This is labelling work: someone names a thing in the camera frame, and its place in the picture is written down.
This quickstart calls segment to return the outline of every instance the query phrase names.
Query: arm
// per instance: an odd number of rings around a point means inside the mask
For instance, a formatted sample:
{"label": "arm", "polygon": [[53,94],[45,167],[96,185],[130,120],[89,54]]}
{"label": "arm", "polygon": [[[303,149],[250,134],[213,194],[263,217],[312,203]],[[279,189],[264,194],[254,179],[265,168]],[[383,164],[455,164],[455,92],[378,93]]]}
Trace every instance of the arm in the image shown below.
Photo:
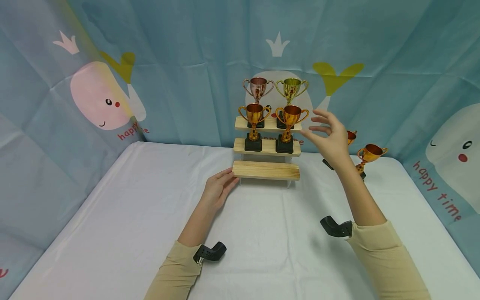
{"label": "arm", "polygon": [[204,193],[178,240],[158,270],[144,300],[185,300],[202,267],[193,256],[205,241],[217,211],[239,179],[232,168],[207,180]]}
{"label": "arm", "polygon": [[379,299],[429,300],[428,290],[407,249],[375,203],[348,155],[345,127],[332,113],[313,112],[317,117],[312,121],[329,127],[311,126],[309,129],[325,132],[328,137],[320,137],[311,131],[301,133],[318,147],[337,172],[355,220],[348,242],[367,270]]}

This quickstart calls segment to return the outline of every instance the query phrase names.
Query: person's left hand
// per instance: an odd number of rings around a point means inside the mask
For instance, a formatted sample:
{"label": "person's left hand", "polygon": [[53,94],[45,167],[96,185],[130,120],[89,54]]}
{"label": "person's left hand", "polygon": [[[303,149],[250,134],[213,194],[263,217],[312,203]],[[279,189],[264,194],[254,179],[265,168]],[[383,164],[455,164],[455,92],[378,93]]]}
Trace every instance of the person's left hand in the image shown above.
{"label": "person's left hand", "polygon": [[200,203],[217,212],[225,203],[230,191],[240,180],[240,178],[235,178],[234,176],[232,168],[228,168],[207,179]]}

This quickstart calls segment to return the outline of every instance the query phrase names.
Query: beige sleeve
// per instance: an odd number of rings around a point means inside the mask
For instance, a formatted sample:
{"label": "beige sleeve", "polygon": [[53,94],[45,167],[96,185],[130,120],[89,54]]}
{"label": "beige sleeve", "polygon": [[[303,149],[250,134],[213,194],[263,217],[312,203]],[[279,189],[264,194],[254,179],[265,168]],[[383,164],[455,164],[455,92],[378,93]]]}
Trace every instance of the beige sleeve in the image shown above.
{"label": "beige sleeve", "polygon": [[175,242],[148,288],[144,300],[185,300],[202,269],[193,256],[200,248]]}
{"label": "beige sleeve", "polygon": [[367,269],[380,300],[431,299],[390,221],[365,227],[354,223],[348,243]]}

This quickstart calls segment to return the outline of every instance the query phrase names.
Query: wooden plank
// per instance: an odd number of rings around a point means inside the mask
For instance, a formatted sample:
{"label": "wooden plank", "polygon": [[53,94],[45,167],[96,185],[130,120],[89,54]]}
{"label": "wooden plank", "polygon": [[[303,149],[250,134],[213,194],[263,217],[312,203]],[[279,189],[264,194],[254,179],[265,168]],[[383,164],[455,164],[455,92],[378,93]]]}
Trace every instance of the wooden plank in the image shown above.
{"label": "wooden plank", "polygon": [[245,151],[245,138],[238,137],[235,139],[233,145],[233,152],[239,154],[252,154],[252,155],[272,155],[272,156],[300,156],[300,143],[299,141],[293,141],[293,153],[278,153],[275,151],[275,140],[262,139],[262,150],[260,152]]}
{"label": "wooden plank", "polygon": [[[235,119],[235,129],[236,130],[250,130],[247,126],[248,122],[241,116],[238,116]],[[257,128],[259,132],[283,132],[285,129],[280,129],[276,127],[276,119],[268,116],[265,119],[265,127]],[[295,128],[291,132],[299,132],[301,130],[301,123],[295,124]]]}
{"label": "wooden plank", "polygon": [[235,160],[233,172],[240,178],[300,180],[299,166],[294,164]]}

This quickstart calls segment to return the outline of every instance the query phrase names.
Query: red nose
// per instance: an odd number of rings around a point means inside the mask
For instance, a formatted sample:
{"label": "red nose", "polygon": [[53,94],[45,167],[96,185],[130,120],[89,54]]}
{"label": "red nose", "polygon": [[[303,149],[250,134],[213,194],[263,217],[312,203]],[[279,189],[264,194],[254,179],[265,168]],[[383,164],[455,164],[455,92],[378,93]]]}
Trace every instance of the red nose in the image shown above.
{"label": "red nose", "polygon": [[467,162],[468,158],[465,154],[460,154],[458,156],[458,160],[460,160],[462,163],[465,163],[465,162]]}

